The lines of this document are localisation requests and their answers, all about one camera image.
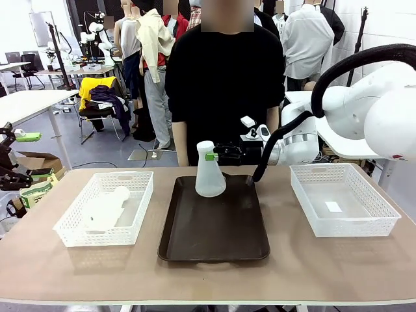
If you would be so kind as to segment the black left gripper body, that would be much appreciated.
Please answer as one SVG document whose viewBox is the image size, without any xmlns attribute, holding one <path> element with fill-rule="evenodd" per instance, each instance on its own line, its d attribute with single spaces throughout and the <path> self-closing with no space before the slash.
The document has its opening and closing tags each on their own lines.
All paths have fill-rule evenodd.
<svg viewBox="0 0 416 312">
<path fill-rule="evenodd" d="M 0 154 L 0 167 L 1 173 L 7 173 L 12 169 L 12 162 L 9 157 L 9 153 L 11 152 L 11 148 L 9 146 L 1 146 L 1 154 Z"/>
</svg>

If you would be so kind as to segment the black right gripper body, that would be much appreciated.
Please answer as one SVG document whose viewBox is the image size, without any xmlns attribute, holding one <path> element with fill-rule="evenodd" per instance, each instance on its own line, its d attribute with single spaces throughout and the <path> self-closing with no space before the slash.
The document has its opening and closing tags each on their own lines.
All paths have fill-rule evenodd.
<svg viewBox="0 0 416 312">
<path fill-rule="evenodd" d="M 255 138 L 248 138 L 246 135 L 241 135 L 239 139 L 240 165 L 258 165 L 262 152 L 263 140 L 257 136 Z"/>
</svg>

